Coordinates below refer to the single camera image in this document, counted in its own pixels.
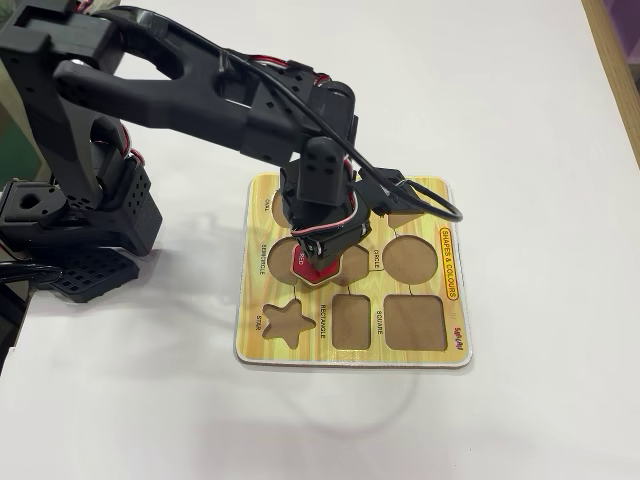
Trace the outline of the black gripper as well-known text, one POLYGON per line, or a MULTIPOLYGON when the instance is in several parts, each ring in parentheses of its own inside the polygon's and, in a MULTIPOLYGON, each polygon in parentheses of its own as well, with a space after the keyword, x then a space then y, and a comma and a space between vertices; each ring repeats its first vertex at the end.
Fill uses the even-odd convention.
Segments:
POLYGON ((336 273, 341 268, 341 255, 371 232, 370 209, 356 188, 356 173, 349 160, 344 160, 341 168, 318 169, 320 180, 307 183, 314 193, 333 195, 335 205, 299 197, 299 181, 312 172, 299 159, 280 169, 279 211, 311 269, 336 273))

